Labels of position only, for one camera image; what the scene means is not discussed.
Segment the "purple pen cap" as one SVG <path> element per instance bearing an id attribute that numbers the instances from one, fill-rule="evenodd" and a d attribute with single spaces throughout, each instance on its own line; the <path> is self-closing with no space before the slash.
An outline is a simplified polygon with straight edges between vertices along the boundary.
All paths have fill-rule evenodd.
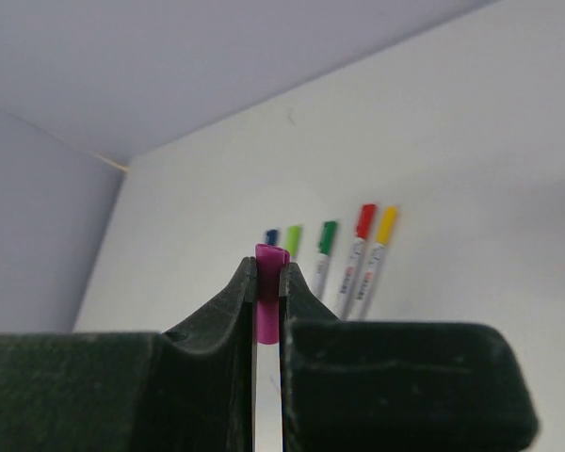
<path id="1" fill-rule="evenodd" d="M 257 341 L 263 345 L 279 342 L 279 289 L 283 269 L 290 263 L 287 250 L 272 245 L 255 247 L 257 267 Z"/>

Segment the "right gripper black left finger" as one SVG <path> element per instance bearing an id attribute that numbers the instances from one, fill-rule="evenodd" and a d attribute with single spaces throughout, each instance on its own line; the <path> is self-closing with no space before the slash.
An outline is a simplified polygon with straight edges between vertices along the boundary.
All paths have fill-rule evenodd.
<path id="1" fill-rule="evenodd" d="M 161 333 L 0 334 L 0 451 L 251 451 L 256 285 Z"/>

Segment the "dark green end white pen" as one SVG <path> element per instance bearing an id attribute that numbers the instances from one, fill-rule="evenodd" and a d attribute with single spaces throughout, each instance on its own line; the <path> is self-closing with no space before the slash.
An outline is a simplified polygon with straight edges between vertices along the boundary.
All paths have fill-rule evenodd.
<path id="1" fill-rule="evenodd" d="M 320 299 L 324 294 L 324 289 L 326 285 L 326 280 L 328 276 L 329 263 L 331 259 L 330 255 L 320 254 L 317 248 L 317 256 L 315 261 L 315 272 L 313 277 L 313 283 L 311 285 L 312 293 Z"/>

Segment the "yellow pen cap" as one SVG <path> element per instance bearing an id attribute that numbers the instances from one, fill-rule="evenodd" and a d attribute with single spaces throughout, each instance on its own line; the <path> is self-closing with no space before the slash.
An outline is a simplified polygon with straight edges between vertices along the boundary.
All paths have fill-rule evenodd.
<path id="1" fill-rule="evenodd" d="M 376 234 L 376 242 L 381 244 L 385 247 L 392 236 L 397 216 L 398 216 L 398 207 L 395 205 L 389 205 L 386 207 L 385 211 L 382 214 L 379 227 Z"/>

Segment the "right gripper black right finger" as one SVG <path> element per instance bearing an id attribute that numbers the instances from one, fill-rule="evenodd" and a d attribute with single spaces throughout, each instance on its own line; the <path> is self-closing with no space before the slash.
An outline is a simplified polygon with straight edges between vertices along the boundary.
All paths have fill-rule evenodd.
<path id="1" fill-rule="evenodd" d="M 477 323 L 343 321 L 281 275 L 287 451 L 523 451 L 539 419 L 516 356 Z"/>

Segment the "red end white pen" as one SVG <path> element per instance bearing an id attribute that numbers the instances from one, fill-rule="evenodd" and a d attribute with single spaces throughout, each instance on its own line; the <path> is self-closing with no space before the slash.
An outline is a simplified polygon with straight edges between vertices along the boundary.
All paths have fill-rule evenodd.
<path id="1" fill-rule="evenodd" d="M 354 228 L 351 247 L 349 249 L 349 254 L 344 265 L 342 279 L 336 297 L 337 316 L 340 319 L 347 318 L 347 310 L 349 308 L 351 292 L 357 278 L 358 270 L 362 263 L 366 241 L 367 239 L 363 240 L 355 236 Z"/>

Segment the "yellow end white pen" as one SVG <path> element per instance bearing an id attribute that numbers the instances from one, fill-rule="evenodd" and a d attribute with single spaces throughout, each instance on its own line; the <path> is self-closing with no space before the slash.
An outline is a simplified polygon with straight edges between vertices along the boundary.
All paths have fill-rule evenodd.
<path id="1" fill-rule="evenodd" d="M 349 320 L 366 319 L 388 244 L 383 247 L 376 242 L 376 237 L 371 244 L 364 266 L 363 277 L 357 287 L 355 297 L 350 304 L 350 310 L 347 316 Z"/>

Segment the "dark green pen cap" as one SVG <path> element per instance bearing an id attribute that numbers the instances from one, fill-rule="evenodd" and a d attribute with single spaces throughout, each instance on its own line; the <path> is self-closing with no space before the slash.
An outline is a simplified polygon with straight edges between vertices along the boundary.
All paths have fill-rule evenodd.
<path id="1" fill-rule="evenodd" d="M 330 255 L 334 245 L 334 239 L 338 228 L 336 220 L 328 220 L 322 224 L 322 230 L 318 242 L 318 252 Z"/>

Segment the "red pen cap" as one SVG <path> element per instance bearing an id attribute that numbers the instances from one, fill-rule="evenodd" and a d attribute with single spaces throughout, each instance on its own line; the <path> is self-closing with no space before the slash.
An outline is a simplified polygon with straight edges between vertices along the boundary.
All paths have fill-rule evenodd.
<path id="1" fill-rule="evenodd" d="M 361 207 L 360 214 L 355 227 L 355 236 L 366 240 L 369 236 L 373 220 L 377 214 L 378 206 L 375 203 L 367 203 Z"/>

